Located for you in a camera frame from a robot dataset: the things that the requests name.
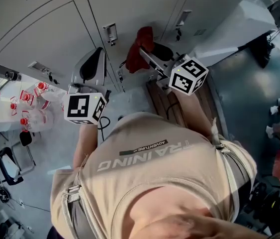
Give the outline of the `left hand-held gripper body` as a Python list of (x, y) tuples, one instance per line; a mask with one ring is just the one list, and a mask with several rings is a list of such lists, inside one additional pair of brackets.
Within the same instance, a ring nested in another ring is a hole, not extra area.
[(98, 125), (111, 93), (104, 85), (106, 62), (105, 50), (98, 47), (75, 65), (68, 94), (63, 98), (66, 121)]

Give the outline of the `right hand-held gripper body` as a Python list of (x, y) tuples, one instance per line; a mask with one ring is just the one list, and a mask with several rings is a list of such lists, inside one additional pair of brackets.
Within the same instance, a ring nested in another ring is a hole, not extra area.
[(173, 53), (162, 44), (155, 43), (152, 52), (142, 46), (139, 52), (150, 68), (158, 72), (157, 85), (164, 91), (177, 90), (190, 96), (203, 85), (209, 72), (195, 57)]

